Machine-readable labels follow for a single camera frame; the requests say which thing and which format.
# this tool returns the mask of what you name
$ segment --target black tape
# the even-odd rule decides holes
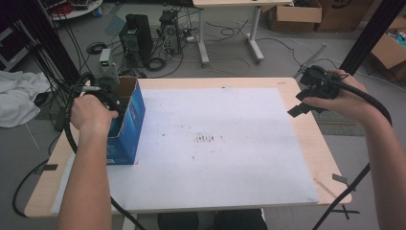
[[[45,165],[42,171],[55,171],[57,169],[57,165]]]

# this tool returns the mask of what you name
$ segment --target gray floor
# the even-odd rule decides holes
[[[85,52],[87,45],[92,42],[102,41],[109,44],[111,40],[118,40],[117,37],[108,36],[104,32],[119,9],[115,5],[108,5],[108,7],[111,8],[111,11],[103,17],[96,18],[92,15],[85,15],[70,20],[70,25],[83,52]],[[240,19],[238,21],[240,22],[239,27],[242,26],[244,21]],[[227,27],[237,26],[237,23],[233,20],[214,21],[212,23]],[[295,49],[294,53],[299,62],[309,58],[312,55],[311,50],[317,50],[322,43],[328,44],[328,48],[322,54],[323,57],[342,61],[362,30],[361,27],[353,33],[275,34],[266,30],[267,25],[264,18],[261,19],[259,26],[262,29],[258,30],[257,38],[278,39]],[[251,26],[247,24],[242,30],[244,33],[249,33],[250,29]],[[64,31],[64,26],[62,25],[58,30],[66,49],[76,64],[79,65],[78,56],[73,48],[72,41]],[[207,39],[212,40],[207,42],[209,58],[212,61],[211,65],[202,69],[198,62],[199,56],[196,45],[188,44],[184,49],[184,62],[168,78],[288,78],[299,67],[292,58],[292,53],[276,40],[267,39],[258,42],[265,56],[265,61],[256,64],[242,35],[224,41],[213,41],[214,36],[222,37],[222,35],[220,29],[210,26],[206,26],[206,34]],[[99,73],[98,58],[91,56],[88,60],[88,65],[95,74]],[[116,56],[116,61],[121,61],[120,55]],[[172,59],[162,71],[156,73],[146,71],[146,74],[149,78],[159,77],[173,71],[178,64],[178,60]],[[328,61],[319,61],[318,64],[327,69],[333,68]],[[366,76],[367,69],[372,71],[373,66],[366,60],[359,69],[360,73],[356,74],[355,77],[367,86],[372,95],[387,106],[393,117],[395,132],[403,145],[406,146],[406,120],[404,120],[403,116],[406,113],[405,87],[387,83],[379,73],[370,77]],[[37,73],[39,68],[27,57],[14,68],[14,71],[17,70]],[[37,164],[49,157],[49,146],[58,135],[59,133],[54,131],[50,121],[47,120],[32,120],[25,125],[14,128],[0,127],[0,180],[2,184],[0,191],[0,229],[56,229],[55,218],[19,217],[12,210],[11,200],[15,189],[24,176]],[[349,136],[325,136],[325,138],[342,174],[349,181],[352,181],[368,162],[364,138]],[[36,172],[22,187],[20,196],[17,199],[19,210],[24,209],[39,175],[40,172]],[[361,214],[350,215],[350,219],[346,219],[344,214],[331,214],[321,229],[378,229],[374,212],[372,182],[369,175],[352,195],[352,203],[346,205],[346,208],[359,211]],[[269,229],[309,229],[316,223],[326,208],[313,206],[266,208],[265,218]],[[212,224],[212,212],[200,213],[199,216],[201,229],[206,229]],[[140,215],[139,219],[147,229],[157,229],[156,215]],[[114,229],[121,229],[122,220],[123,218],[120,216],[114,217]]]

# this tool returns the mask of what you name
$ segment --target box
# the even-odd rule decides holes
[[[389,27],[388,32],[403,31],[406,32],[406,18],[399,16]],[[389,81],[406,82],[406,49],[402,47],[394,38],[387,34],[382,35],[375,47],[371,50],[375,57],[373,61],[378,70]]]
[[[128,103],[128,108],[119,134],[107,138],[107,165],[132,165],[140,140],[146,107],[136,78],[120,78],[117,92],[119,97]]]
[[[315,26],[315,31],[349,32],[359,26],[373,0],[319,0],[319,3],[323,8],[323,19]]]
[[[269,29],[278,32],[311,32],[322,21],[322,6],[317,0],[310,7],[276,6],[268,13]]]

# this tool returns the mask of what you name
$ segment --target hand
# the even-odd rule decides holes
[[[72,106],[71,123],[80,132],[101,132],[107,134],[111,120],[117,118],[117,111],[109,111],[93,95],[75,98]]]
[[[353,76],[349,75],[343,70],[332,70],[329,72],[337,73],[341,76],[348,75],[343,78],[342,82],[349,84],[353,87],[356,87],[364,92],[367,92],[367,89],[363,84],[357,81]],[[362,123],[365,119],[365,115],[375,109],[372,105],[367,103],[364,99],[358,97],[357,95],[350,93],[347,90],[341,89],[337,98],[333,100],[320,99],[315,97],[304,98],[303,103],[321,107],[328,110],[335,111],[341,115],[353,119],[359,123]]]

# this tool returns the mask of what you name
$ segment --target white paper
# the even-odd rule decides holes
[[[146,116],[136,163],[108,166],[111,195],[126,210],[318,202],[278,89],[142,92]],[[53,213],[58,212],[65,181]]]

